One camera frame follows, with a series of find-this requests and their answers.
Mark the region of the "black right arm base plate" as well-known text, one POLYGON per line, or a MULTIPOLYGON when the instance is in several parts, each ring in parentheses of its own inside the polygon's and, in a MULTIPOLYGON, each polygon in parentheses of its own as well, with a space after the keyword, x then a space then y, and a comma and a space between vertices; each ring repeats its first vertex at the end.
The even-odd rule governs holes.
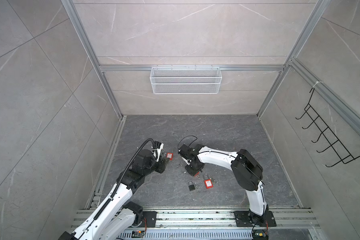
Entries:
POLYGON ((237 227, 276 227, 277 223, 273 212, 266 210, 262 216, 258 216, 251 211, 234 211, 237 227))

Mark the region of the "red padlock front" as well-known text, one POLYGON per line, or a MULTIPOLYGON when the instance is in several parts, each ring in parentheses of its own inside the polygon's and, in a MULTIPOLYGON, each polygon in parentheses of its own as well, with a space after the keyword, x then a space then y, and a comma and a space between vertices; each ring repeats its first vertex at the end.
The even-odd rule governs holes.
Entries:
POLYGON ((204 184, 205 184, 206 189, 210 189, 210 188, 212 188, 214 186, 213 181, 208 176, 208 174, 203 174, 203 178, 204 178, 204 184))

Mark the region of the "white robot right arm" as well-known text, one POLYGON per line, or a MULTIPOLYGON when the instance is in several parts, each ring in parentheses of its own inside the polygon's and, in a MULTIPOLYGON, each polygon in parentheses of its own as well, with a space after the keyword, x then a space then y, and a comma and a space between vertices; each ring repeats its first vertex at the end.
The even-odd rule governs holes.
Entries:
POLYGON ((225 152, 203 145, 194 148, 182 145, 178 153, 186 162, 185 169, 191 176, 198 175, 205 164, 231 170, 239 186, 246 190, 250 219, 256 224, 265 222, 269 208, 263 191, 263 168, 247 150, 225 152))

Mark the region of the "small black padlock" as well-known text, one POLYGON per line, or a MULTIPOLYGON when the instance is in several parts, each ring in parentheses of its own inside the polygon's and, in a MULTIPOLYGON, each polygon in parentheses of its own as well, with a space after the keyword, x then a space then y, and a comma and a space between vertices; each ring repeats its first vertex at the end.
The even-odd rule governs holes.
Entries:
POLYGON ((192 181, 188 182, 188 187, 189 187, 190 191, 195 191, 196 190, 196 185, 192 181))

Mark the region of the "red padlock long shackle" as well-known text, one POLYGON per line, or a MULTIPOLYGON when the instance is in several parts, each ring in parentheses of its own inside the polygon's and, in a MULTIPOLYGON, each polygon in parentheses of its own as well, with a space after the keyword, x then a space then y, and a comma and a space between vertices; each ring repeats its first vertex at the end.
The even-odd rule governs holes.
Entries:
POLYGON ((165 157, 168 158, 170 161, 172 161, 174 156, 177 154, 177 152, 178 152, 178 148, 173 147, 172 149, 170 149, 168 152, 165 153, 165 157))

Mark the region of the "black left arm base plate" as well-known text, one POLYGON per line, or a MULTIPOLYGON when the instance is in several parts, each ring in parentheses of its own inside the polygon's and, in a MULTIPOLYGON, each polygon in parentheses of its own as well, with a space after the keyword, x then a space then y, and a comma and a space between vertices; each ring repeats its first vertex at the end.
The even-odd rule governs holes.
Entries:
POLYGON ((141 227, 155 228, 157 222, 157 212, 143 211, 141 227))

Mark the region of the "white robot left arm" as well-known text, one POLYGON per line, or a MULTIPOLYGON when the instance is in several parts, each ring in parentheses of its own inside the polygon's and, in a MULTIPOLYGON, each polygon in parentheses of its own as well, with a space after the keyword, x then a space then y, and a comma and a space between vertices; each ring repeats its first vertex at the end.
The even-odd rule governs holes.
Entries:
POLYGON ((161 150, 141 150, 119 175, 112 190, 96 210, 72 233, 60 240, 114 240, 125 229, 145 224, 143 207, 130 201, 152 172, 163 173, 170 159, 161 150))

